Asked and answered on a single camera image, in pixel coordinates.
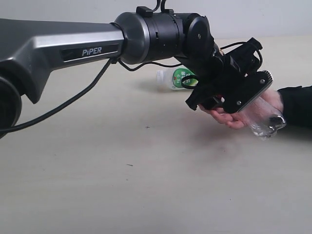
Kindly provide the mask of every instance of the plastic bottle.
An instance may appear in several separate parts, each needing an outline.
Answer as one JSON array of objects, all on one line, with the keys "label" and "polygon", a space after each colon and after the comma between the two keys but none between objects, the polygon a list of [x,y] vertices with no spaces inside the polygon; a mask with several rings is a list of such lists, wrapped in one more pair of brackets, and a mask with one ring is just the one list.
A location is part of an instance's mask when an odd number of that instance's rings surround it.
[{"label": "plastic bottle", "polygon": [[261,97],[232,116],[244,122],[262,140],[275,136],[279,129],[286,126],[282,113]]},{"label": "plastic bottle", "polygon": [[[181,85],[181,80],[186,77],[194,75],[189,69],[184,66],[175,68],[168,68],[166,70],[160,70],[156,72],[157,87],[160,91],[166,90],[185,90]],[[197,80],[189,79],[184,82],[189,86],[195,86]]]}]

